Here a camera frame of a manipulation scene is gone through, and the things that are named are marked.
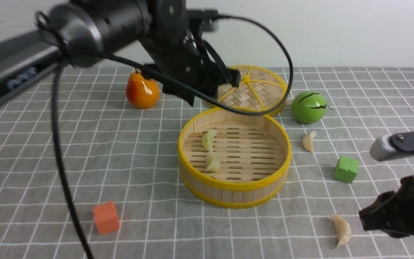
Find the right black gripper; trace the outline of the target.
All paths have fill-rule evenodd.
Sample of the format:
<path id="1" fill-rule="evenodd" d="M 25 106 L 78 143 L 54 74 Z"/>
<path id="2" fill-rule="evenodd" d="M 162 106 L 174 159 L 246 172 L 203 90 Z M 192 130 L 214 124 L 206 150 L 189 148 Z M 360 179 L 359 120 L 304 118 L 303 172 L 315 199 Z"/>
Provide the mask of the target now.
<path id="1" fill-rule="evenodd" d="M 359 211 L 364 231 L 382 231 L 395 239 L 414 236 L 414 175 L 400 183 L 399 190 L 378 195 Z"/>

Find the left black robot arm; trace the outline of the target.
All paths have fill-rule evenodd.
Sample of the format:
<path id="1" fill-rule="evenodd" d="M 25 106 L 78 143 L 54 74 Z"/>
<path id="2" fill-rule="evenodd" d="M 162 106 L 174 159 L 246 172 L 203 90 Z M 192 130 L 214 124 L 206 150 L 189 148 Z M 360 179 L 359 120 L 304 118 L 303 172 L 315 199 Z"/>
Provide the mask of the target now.
<path id="1" fill-rule="evenodd" d="M 161 82 L 164 93 L 189 105 L 194 91 L 215 99 L 220 85 L 240 82 L 202 39 L 218 15 L 188 10 L 184 0 L 70 0 L 38 12 L 36 30 L 0 42 L 0 107 L 61 63 L 89 68 L 102 60 L 84 51 L 114 54 L 135 41 L 154 61 L 143 65 L 143 77 Z"/>

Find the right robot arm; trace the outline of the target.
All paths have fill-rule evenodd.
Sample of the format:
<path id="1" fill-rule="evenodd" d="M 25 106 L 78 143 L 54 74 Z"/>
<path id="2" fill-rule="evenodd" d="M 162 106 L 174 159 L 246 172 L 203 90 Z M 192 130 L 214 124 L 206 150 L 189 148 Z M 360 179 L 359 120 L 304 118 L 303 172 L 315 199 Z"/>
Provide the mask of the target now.
<path id="1" fill-rule="evenodd" d="M 390 161 L 414 156 L 414 131 L 378 137 L 369 151 L 376 161 Z M 364 231 L 382 231 L 391 238 L 414 236 L 414 175 L 400 180 L 396 191 L 378 195 L 359 211 Z"/>

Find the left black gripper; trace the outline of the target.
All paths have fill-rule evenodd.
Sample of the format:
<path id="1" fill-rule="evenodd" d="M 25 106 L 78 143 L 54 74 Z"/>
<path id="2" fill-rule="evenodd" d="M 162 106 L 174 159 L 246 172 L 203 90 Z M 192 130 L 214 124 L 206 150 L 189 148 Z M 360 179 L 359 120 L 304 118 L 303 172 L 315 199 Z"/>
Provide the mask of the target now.
<path id="1" fill-rule="evenodd" d="M 144 66 L 217 99 L 220 85 L 238 87 L 240 72 L 228 68 L 202 38 L 215 31 L 217 9 L 187 9 L 184 0 L 142 0 L 150 24 L 140 42 L 153 63 Z"/>

